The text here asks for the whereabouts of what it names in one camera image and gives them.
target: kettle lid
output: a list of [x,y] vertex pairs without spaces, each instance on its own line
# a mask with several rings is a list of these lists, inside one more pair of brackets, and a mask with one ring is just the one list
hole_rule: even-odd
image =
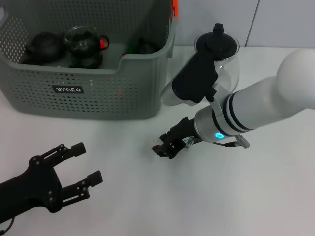
[[36,47],[48,47],[57,42],[58,37],[49,32],[42,32],[38,34],[32,41],[32,45]]
[[216,23],[213,31],[196,38],[195,48],[211,53],[214,61],[222,61],[234,56],[240,46],[236,38],[224,32],[223,24]]

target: red tag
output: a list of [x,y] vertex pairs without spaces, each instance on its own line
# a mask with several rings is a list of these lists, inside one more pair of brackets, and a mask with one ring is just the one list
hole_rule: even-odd
[[100,41],[100,47],[101,47],[101,48],[105,48],[105,41],[104,41],[104,40],[101,40],[101,41]]

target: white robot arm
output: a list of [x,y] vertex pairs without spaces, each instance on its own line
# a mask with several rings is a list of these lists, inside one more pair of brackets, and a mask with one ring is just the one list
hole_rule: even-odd
[[[249,144],[240,134],[287,119],[304,109],[315,109],[315,50],[304,49],[290,54],[275,77],[266,78],[236,93],[229,94],[215,81],[213,88],[213,99],[207,97],[209,106],[198,111],[193,120],[184,118],[161,136],[164,144],[153,147],[159,156],[174,158],[187,146],[187,138],[190,143],[214,143],[234,136],[247,148]],[[183,97],[176,90],[174,80],[162,93],[162,101],[166,105],[196,103]]]

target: black stripe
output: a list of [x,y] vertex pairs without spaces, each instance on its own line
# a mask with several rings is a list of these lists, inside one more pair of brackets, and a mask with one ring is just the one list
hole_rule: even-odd
[[248,128],[246,128],[246,127],[243,126],[243,125],[238,121],[238,119],[236,118],[236,115],[235,115],[234,109],[233,109],[233,98],[234,98],[235,94],[236,94],[236,93],[232,94],[232,95],[231,95],[231,98],[230,98],[230,100],[229,100],[229,108],[230,108],[231,116],[232,116],[233,120],[235,121],[235,123],[236,123],[239,127],[241,127],[242,129],[245,129],[245,130],[247,130],[247,131],[251,131],[251,130],[253,130],[253,129],[248,129]]
[[225,121],[228,123],[228,125],[234,129],[236,132],[239,133],[246,133],[247,131],[242,131],[240,129],[238,129],[237,127],[235,127],[235,125],[231,122],[230,118],[227,115],[227,101],[228,101],[229,96],[226,97],[225,101],[224,101],[224,105],[223,105],[223,114],[224,114],[224,118]]
[[217,118],[216,118],[216,114],[215,112],[212,110],[212,119],[213,119],[213,123],[215,124],[216,128],[218,131],[220,131],[222,134],[224,134],[225,136],[228,136],[228,137],[232,137],[232,135],[229,135],[227,133],[225,133],[221,127],[219,126],[218,122],[217,122]]

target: black kettle handle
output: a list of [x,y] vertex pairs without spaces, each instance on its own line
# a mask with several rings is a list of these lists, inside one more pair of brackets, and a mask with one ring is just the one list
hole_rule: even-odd
[[101,51],[104,51],[106,49],[108,49],[109,47],[109,38],[106,35],[101,35],[99,37],[100,39],[100,49]]

